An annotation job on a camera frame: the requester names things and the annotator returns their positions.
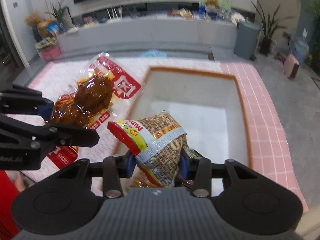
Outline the yellow red peanut snack bag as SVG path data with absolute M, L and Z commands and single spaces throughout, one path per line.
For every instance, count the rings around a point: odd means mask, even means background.
M 159 187 L 172 185 L 181 151 L 196 157 L 186 131 L 166 111 L 135 120 L 110 121 L 107 129 L 127 146 L 140 170 Z

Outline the braised meat red packet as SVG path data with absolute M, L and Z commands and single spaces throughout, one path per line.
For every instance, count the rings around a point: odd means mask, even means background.
M 57 146 L 48 155 L 50 161 L 63 169 L 81 158 L 99 162 L 110 156 L 116 140 L 107 124 L 123 115 L 142 90 L 142 81 L 108 53 L 93 57 L 57 99 L 50 122 L 93 129 L 99 142 L 92 148 Z

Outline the orange cardboard box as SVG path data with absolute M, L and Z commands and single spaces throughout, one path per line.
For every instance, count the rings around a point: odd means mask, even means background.
M 200 70 L 152 68 L 125 120 L 168 112 L 187 133 L 189 148 L 213 162 L 249 164 L 248 127 L 235 77 Z

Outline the dried flower vase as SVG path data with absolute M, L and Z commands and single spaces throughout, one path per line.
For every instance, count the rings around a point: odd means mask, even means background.
M 43 18 L 37 11 L 30 12 L 25 18 L 26 25 L 35 29 L 41 38 L 52 37 L 53 35 L 47 30 L 52 20 Z

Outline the white wifi router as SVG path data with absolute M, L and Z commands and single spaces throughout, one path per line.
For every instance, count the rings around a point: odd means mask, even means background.
M 107 9 L 108 13 L 108 20 L 106 23 L 118 23 L 123 20 L 123 12 L 122 7 L 112 7 L 110 9 Z

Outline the long grey tv bench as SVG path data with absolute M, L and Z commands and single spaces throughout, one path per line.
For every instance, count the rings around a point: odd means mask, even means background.
M 187 20 L 181 17 L 143 17 L 81 27 L 57 40 L 63 52 L 139 42 L 199 43 L 233 48 L 237 28 L 223 21 Z

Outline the pink small heater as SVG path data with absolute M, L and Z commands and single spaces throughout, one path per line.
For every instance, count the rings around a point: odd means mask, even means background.
M 299 70 L 299 62 L 293 54 L 290 54 L 284 62 L 284 74 L 290 80 L 294 80 Z

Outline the grey trash bin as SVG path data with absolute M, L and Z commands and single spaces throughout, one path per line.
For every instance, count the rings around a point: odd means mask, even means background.
M 237 26 L 234 53 L 238 57 L 250 60 L 256 51 L 260 26 L 252 22 L 239 22 Z

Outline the large water bottle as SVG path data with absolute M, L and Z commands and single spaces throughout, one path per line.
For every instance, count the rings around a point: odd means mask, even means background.
M 306 38 L 297 36 L 292 41 L 291 53 L 295 56 L 300 64 L 303 64 L 309 54 L 309 46 Z

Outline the potted green plant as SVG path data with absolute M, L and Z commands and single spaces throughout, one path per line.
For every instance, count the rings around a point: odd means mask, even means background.
M 271 52 L 274 33 L 278 29 L 287 29 L 287 26 L 283 25 L 282 22 L 294 19 L 295 17 L 294 16 L 280 17 L 278 15 L 278 12 L 280 10 L 280 5 L 276 7 L 274 12 L 271 13 L 270 10 L 268 10 L 268 12 L 265 13 L 259 0 L 257 0 L 256 4 L 254 4 L 253 2 L 251 3 L 255 8 L 256 12 L 258 13 L 258 16 L 260 17 L 260 20 L 261 20 L 260 26 L 263 32 L 263 39 L 260 45 L 259 52 L 267 56 Z

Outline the teddy bear gift box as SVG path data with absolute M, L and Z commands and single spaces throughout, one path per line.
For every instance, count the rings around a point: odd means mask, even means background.
M 199 0 L 200 18 L 230 21 L 231 14 L 231 0 Z

